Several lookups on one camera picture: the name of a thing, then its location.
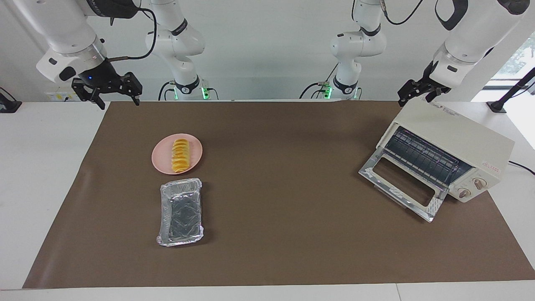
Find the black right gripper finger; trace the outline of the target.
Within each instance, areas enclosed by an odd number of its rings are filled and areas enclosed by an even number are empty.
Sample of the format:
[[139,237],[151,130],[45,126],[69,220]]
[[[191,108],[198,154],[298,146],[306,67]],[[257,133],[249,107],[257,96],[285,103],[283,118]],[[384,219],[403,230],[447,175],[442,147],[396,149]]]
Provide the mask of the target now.
[[131,97],[135,105],[140,105],[142,95],[142,84],[132,72],[127,72],[122,76],[122,91],[124,95]]
[[82,102],[91,102],[96,104],[101,110],[105,110],[105,103],[100,97],[99,88],[89,87],[81,79],[73,79],[72,89]]

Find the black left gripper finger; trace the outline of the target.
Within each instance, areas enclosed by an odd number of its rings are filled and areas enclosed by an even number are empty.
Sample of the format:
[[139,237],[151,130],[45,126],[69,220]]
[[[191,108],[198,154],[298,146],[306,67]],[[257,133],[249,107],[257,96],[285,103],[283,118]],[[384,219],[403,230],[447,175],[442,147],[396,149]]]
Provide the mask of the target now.
[[399,106],[404,107],[410,99],[418,97],[424,92],[425,90],[422,90],[421,82],[408,80],[397,92],[399,96]]
[[441,94],[447,94],[451,91],[449,87],[434,87],[426,95],[425,99],[427,103],[431,103],[436,97],[439,97]]

